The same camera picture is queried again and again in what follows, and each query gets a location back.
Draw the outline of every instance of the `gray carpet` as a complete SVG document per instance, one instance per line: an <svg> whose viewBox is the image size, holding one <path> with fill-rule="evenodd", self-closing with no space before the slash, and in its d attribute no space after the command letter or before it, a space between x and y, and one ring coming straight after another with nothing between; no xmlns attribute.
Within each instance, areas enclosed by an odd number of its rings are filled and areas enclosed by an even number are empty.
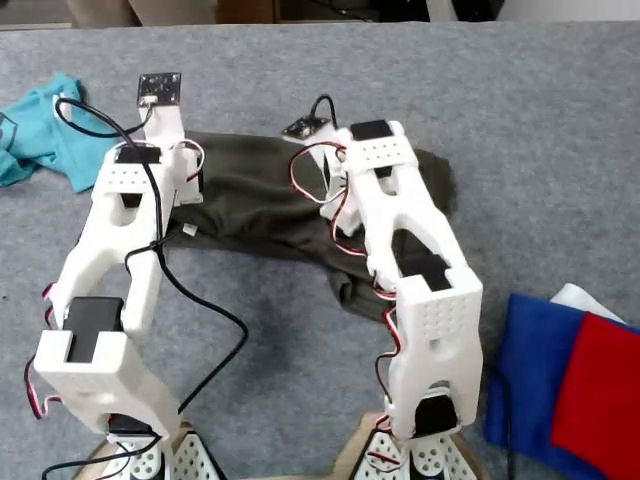
<svg viewBox="0 0 640 480"><path fill-rule="evenodd" d="M328 91L342 123L398 119L416 146L449 158L459 185L453 228L485 284L487 357L512 291L549 297L574 281L640 325L640 24L0 34L0 105L66 72L96 106L133 124L138 74L174 70L184 74L190 129L277 135ZM36 422L22 385L42 328L39 292L56 278L89 205L89 195L73 196L48 171L0 190L2 479L38 478L100 440L60 407ZM360 415L381 405L372 363L390 345L385 329L341 311L320 267L170 253L185 284L252 332L186 418L232 478L327 472ZM121 291L122 278L110 276L106 290ZM182 397L236 338L164 283L144 357ZM504 452L482 440L481 422L466 432L504 479ZM560 478L525 458L518 466L521 480Z"/></svg>

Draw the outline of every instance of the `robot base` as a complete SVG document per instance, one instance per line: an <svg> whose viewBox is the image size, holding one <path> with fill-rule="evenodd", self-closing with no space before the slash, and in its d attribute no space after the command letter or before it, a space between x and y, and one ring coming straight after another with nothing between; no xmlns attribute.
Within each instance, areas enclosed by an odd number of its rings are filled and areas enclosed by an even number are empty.
<svg viewBox="0 0 640 480"><path fill-rule="evenodd" d="M350 480L478 479L450 435L418 438L408 445L400 452L388 433L373 430Z"/></svg>
<svg viewBox="0 0 640 480"><path fill-rule="evenodd" d="M127 450L136 448L133 445L124 444L124 446ZM116 453L122 452L121 448L116 451ZM186 432L184 439L175 450L172 465L165 465L160 450L154 448L144 455L132 457L128 464L127 459L109 462L100 473L99 478L113 480L226 480L204 443L193 430Z"/></svg>

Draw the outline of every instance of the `small black circuit board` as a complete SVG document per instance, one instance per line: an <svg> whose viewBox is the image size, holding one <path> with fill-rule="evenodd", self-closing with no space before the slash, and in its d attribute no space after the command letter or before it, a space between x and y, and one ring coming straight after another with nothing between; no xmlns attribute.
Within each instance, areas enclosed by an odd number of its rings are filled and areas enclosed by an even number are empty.
<svg viewBox="0 0 640 480"><path fill-rule="evenodd" d="M182 74L145 73L138 82L138 106L154 104L159 107L180 105Z"/></svg>
<svg viewBox="0 0 640 480"><path fill-rule="evenodd" d="M318 130L324 127L330 120L328 118L306 117L299 118L282 131L284 137L296 140L306 140L316 134Z"/></svg>

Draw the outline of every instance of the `teal cloth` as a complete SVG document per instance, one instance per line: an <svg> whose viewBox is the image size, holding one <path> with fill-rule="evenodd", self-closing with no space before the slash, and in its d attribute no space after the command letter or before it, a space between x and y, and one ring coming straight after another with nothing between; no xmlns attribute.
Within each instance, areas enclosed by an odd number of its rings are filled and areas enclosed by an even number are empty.
<svg viewBox="0 0 640 480"><path fill-rule="evenodd" d="M76 132L55 115L55 95L81 100L80 81L58 74L44 87L32 89L15 105L0 111L0 187L29 178L38 166L65 174L74 192L93 186L104 155L116 139ZM110 130L78 108L71 119L97 132Z"/></svg>

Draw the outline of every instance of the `black cable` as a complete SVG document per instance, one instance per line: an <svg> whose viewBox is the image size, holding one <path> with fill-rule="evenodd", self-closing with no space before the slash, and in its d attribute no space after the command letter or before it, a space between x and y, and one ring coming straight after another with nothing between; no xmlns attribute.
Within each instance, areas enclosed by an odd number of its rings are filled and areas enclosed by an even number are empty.
<svg viewBox="0 0 640 480"><path fill-rule="evenodd" d="M200 391L207 386L207 384L213 379L213 377L215 377L220 372L220 370L222 370L231 360L233 360L233 358L238 354L242 347L244 347L244 344L247 343L247 340L249 339L249 329L247 328L247 325L233 313L190 292L184 285L182 285L178 281L178 279L173 275L173 272L171 272L171 270L169 270L169 268L167 267L167 261L164 257L164 252L162 251L162 249L156 250L156 254L158 255L160 268L162 269L163 273L165 274L169 282L171 282L171 284L180 293L182 293L189 300L196 302L198 305L202 305L209 310L213 310L214 312L227 317L229 320L235 323L240 328L240 330L242 330L242 337L240 337L240 340L238 341L238 343L236 343L236 346L233 347L233 349L227 354L227 356L224 357L222 361L213 370L211 370L211 372L209 372L209 374L196 386L196 388L193 389L193 391L189 395L187 395L187 398L182 401L182 403L178 407L178 413L182 413L182 411L187 408L187 406L200 393Z"/></svg>
<svg viewBox="0 0 640 480"><path fill-rule="evenodd" d="M122 445L120 442L116 442L116 445L118 445L125 452L129 452L129 450L127 450L125 448L125 446ZM104 475L102 477L98 477L98 478L96 478L96 480L108 480L109 478L117 477L122 472L124 472L124 469L127 468L127 466L129 465L130 462L131 462L131 457L127 458L127 461L124 463L124 465L122 467L120 467L120 469L118 471L110 473L109 475Z"/></svg>
<svg viewBox="0 0 640 480"><path fill-rule="evenodd" d="M151 242L147 246L136 248L135 250L131 250L130 252L128 252L124 256L124 262L123 263L124 263L124 268L127 271L127 273L129 274L129 276L131 276L131 272L129 271L129 260L131 259L131 257L133 257L134 255L138 255L140 253L148 252L150 250L154 250L155 251L157 248L161 247L162 245L167 243L169 240L175 238L179 233L180 233L180 230L174 230L169 235L165 235L164 237L162 237L162 240L154 240L153 242Z"/></svg>
<svg viewBox="0 0 640 480"><path fill-rule="evenodd" d="M323 93L316 101L313 102L311 106L311 111L309 112L309 116L312 118L316 118L316 110L318 109L318 105L322 103L323 100L326 100L329 103L329 109L331 110L331 123L333 123L333 128L338 129L338 120L336 119L336 107L333 104L333 99L327 93Z"/></svg>
<svg viewBox="0 0 640 480"><path fill-rule="evenodd" d="M485 363L485 367L490 370L497 378L500 379L504 391L504 410L507 417L506 437L507 437L507 479L515 480L516 478L516 459L512 445L512 405L511 405L511 384L509 379L502 373L498 367Z"/></svg>
<svg viewBox="0 0 640 480"><path fill-rule="evenodd" d="M147 453L153 447L155 447L156 444L162 438L160 435L157 435L157 434L154 434L154 435L155 435L155 438L151 443L149 443L149 445L147 445L146 447L140 448L138 450L132 450L130 452L124 452L124 453L116 453L114 455L107 455L106 457L90 458L88 460L76 460L73 462L65 462L65 463L58 463L57 465L51 465L50 467L47 467L42 472L41 480L47 480L47 477L51 472L54 472L56 470L62 470L64 468L86 467L87 465L95 465L96 463L110 462L112 460L118 460L120 458L131 458L136 455L142 455L144 453Z"/></svg>
<svg viewBox="0 0 640 480"><path fill-rule="evenodd" d="M153 196L156 199L156 240L157 241L162 240L162 204L159 201L160 189L158 188L158 184L156 183L156 179L153 176L153 172L151 172L151 168L149 167L149 164L147 162L142 161L142 157L140 156L140 149L138 148L138 145L136 145L136 143L131 139L127 131L123 129L115 120L113 120L106 113L103 113L97 108L94 108L91 105L87 105L86 103L81 102L80 100L61 97L56 101L54 105L55 111L60 117L60 119L62 119L64 123L71 126L72 128L74 127L71 125L69 120L67 120L64 117L64 115L62 114L62 111L60 110L60 105L62 105L63 103L67 103L81 110L84 110L85 112L90 113L91 115L95 116L102 122L106 123L108 126L113 128L113 130L115 130L120 137L122 137L122 139L127 143L129 147L131 147L131 149L134 152L134 155L136 156L136 160L142 164L142 169L144 170L144 173L149 178L149 183L151 184L151 190L153 191Z"/></svg>
<svg viewBox="0 0 640 480"><path fill-rule="evenodd" d="M76 107L78 106L77 104L74 104L74 103L71 103L71 102L62 102L62 103L69 103L69 104L74 105ZM71 128L73 128L77 132L84 133L85 135L88 135L90 137L95 137L95 138L120 138L120 137L122 137L122 134L120 134L118 131L112 132L112 133L96 132L96 131L93 131L93 130L89 130L88 128L81 127L77 123L74 123L71 120L68 120L64 116L62 111L60 110L60 107L58 106L58 102L56 102L56 104L55 104L55 110L56 110L56 113L58 114L58 117L60 117L64 123L69 125ZM133 135L134 133L136 133L141 128L144 128L144 126L149 122L149 119L151 118L152 110L153 110L153 104L149 105L149 108L147 109L147 115L145 116L144 120L141 123L139 123L135 127L127 128L126 130L124 130L124 132L126 132L127 135Z"/></svg>
<svg viewBox="0 0 640 480"><path fill-rule="evenodd" d="M158 184L156 183L156 180L155 180L155 177L153 176L153 172L151 171L151 168L149 168L149 165L146 162L143 162L141 160L139 147L131 139L129 134L120 125L118 125L118 123L116 123L115 120L113 120L107 114L101 112L97 108L91 107L77 100L73 100L69 98L58 99L58 101L56 102L55 108L59 115L60 115L60 112L59 112L60 103L69 103L88 113L91 113L96 118L102 120L104 123L106 123L111 128L113 128L116 132L118 132L120 136L125 140L127 145L129 145L134 150L135 155L137 157L136 160L140 161L145 171L145 174L149 178L149 183L151 185L151 190L153 191L153 197L155 200L155 207L156 207L156 241L151 242L149 245L145 247L129 252L128 257L130 258L131 255L135 255L136 253L133 253L133 252L136 252L136 251L137 253L141 253L142 251L147 251L149 249L155 251L156 255L158 256L158 261L160 262L160 268L162 272L165 274L169 282L171 282L171 284L180 293L182 293L185 297L192 300L193 302L226 317L242 330L242 337L240 338L236 346L231 350L231 352L227 354L227 356L196 386L196 388L189 395L187 395L187 398L185 398L184 401L180 404L180 407L178 408L178 413L182 413L182 411L189 405L189 403L191 403L191 401L200 393L200 391L207 386L207 384L213 379L213 377L215 377L220 372L220 370L222 370L242 349L242 347L245 345L245 343L249 338L249 329L247 328L246 324L242 320L240 320L238 317L233 315L228 310L220 307L219 305L216 305L215 303L211 303L195 295L191 291L189 291L184 285L182 285L178 281L175 275L173 275L173 272L169 270L169 267L167 266L166 258L164 256L164 252L162 251L162 244L166 241L166 238L163 238L163 235L162 235L163 223L162 223L162 203L160 198L160 190L158 189ZM68 123L63 116L61 116L61 118L65 123Z"/></svg>

